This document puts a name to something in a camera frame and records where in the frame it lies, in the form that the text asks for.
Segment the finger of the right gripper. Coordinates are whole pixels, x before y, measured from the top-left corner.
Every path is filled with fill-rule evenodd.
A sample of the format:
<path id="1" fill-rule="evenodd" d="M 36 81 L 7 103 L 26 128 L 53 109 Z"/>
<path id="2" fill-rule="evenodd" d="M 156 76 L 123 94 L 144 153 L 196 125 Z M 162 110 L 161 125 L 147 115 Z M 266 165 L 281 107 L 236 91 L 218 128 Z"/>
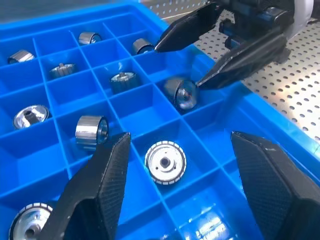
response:
<path id="1" fill-rule="evenodd" d="M 251 39 L 224 54 L 195 85 L 199 89 L 217 90 L 241 81 L 271 62 L 282 61 L 287 38 L 280 27 Z"/>
<path id="2" fill-rule="evenodd" d="M 175 20 L 162 33 L 154 50 L 157 53 L 183 50 L 215 27 L 222 11 L 223 6 L 212 1 Z"/>

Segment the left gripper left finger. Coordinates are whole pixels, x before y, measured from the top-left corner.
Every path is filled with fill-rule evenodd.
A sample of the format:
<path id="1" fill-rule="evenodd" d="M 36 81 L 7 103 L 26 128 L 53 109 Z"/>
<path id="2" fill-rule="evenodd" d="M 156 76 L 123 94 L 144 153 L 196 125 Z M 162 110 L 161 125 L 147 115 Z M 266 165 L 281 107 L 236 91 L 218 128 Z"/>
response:
<path id="1" fill-rule="evenodd" d="M 41 230 L 43 240 L 114 240 L 125 195 L 131 134 L 96 147 L 69 180 Z"/>

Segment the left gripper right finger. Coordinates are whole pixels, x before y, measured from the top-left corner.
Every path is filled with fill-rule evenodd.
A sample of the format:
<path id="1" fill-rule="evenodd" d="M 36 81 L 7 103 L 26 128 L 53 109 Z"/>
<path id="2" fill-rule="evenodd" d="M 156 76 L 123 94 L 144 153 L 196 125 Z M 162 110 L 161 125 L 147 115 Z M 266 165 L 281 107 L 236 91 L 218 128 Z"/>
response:
<path id="1" fill-rule="evenodd" d="M 320 188 L 272 141 L 230 136 L 249 207 L 266 240 L 318 240 Z"/>

